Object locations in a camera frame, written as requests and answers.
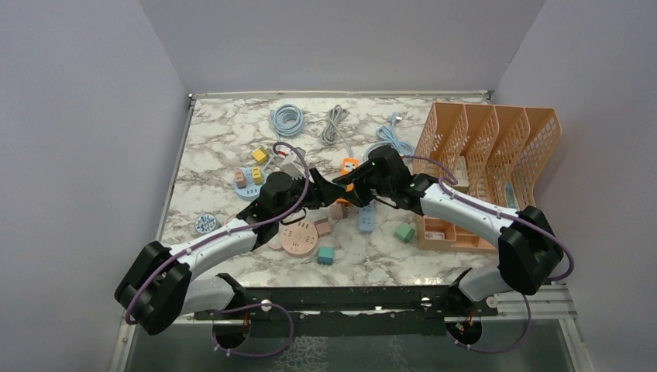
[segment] green cube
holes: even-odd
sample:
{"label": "green cube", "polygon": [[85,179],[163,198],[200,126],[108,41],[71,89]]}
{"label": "green cube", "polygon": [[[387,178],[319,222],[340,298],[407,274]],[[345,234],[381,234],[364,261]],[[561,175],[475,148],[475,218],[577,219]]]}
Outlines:
{"label": "green cube", "polygon": [[415,234],[415,229],[413,229],[406,223],[402,223],[401,225],[399,225],[399,227],[397,227],[397,231],[394,232],[394,235],[404,243],[410,242],[414,234]]}
{"label": "green cube", "polygon": [[323,265],[333,264],[333,248],[330,246],[320,246],[317,252],[317,262]]}

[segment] light purple wall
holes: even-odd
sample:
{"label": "light purple wall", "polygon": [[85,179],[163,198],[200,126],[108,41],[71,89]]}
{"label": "light purple wall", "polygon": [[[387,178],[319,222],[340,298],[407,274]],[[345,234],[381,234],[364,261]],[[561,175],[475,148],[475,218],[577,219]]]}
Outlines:
{"label": "light purple wall", "polygon": [[537,203],[573,248],[568,280],[597,370],[657,365],[657,2],[548,0],[494,101],[554,106]]}
{"label": "light purple wall", "polygon": [[107,369],[186,104],[136,0],[0,2],[0,370]]}
{"label": "light purple wall", "polygon": [[141,0],[189,91],[493,89],[543,0]]}

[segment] mounting screw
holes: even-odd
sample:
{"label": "mounting screw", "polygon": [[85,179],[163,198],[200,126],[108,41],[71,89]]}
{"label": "mounting screw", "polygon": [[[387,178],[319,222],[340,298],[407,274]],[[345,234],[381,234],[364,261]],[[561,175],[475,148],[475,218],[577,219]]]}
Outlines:
{"label": "mounting screw", "polygon": [[486,298],[486,305],[488,305],[489,308],[496,308],[497,307],[497,298],[490,296]]}
{"label": "mounting screw", "polygon": [[[264,299],[264,300],[262,300],[260,303],[261,303],[261,304],[270,304],[271,301],[269,301],[269,300],[267,300],[267,299]],[[260,306],[260,308],[261,308],[264,312],[268,312],[269,310],[271,310],[271,306]]]}

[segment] coiled light blue cable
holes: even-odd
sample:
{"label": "coiled light blue cable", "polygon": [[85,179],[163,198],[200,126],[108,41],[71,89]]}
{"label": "coiled light blue cable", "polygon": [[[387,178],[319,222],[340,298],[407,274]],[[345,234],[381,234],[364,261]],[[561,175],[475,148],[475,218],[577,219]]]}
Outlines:
{"label": "coiled light blue cable", "polygon": [[306,126],[304,113],[295,105],[286,104],[271,112],[271,122],[273,130],[280,137],[296,137]]}
{"label": "coiled light blue cable", "polygon": [[391,145],[401,156],[413,155],[415,153],[415,147],[408,142],[400,141],[397,139],[397,136],[394,134],[394,125],[397,124],[397,121],[401,120],[396,112],[392,113],[392,118],[390,119],[389,126],[380,126],[376,135],[380,142],[377,142],[365,150],[365,156],[363,161],[368,161],[370,156],[370,151],[376,149],[379,146]]}

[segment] coiled gray cable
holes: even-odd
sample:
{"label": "coiled gray cable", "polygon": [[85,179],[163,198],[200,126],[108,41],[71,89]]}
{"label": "coiled gray cable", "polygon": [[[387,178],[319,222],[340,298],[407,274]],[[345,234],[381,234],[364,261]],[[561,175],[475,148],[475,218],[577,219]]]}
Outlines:
{"label": "coiled gray cable", "polygon": [[340,105],[336,105],[334,108],[331,108],[326,113],[326,122],[328,122],[328,124],[324,128],[324,130],[322,130],[322,133],[319,135],[319,139],[325,145],[333,145],[335,144],[335,140],[337,139],[337,136],[340,136],[340,138],[342,138],[342,140],[345,141],[345,145],[347,145],[347,152],[349,153],[349,157],[353,158],[353,151],[351,150],[351,145],[349,145],[347,139],[342,135],[340,129],[338,129],[338,124],[342,120],[344,120],[348,115],[349,115],[349,111],[343,109]]}

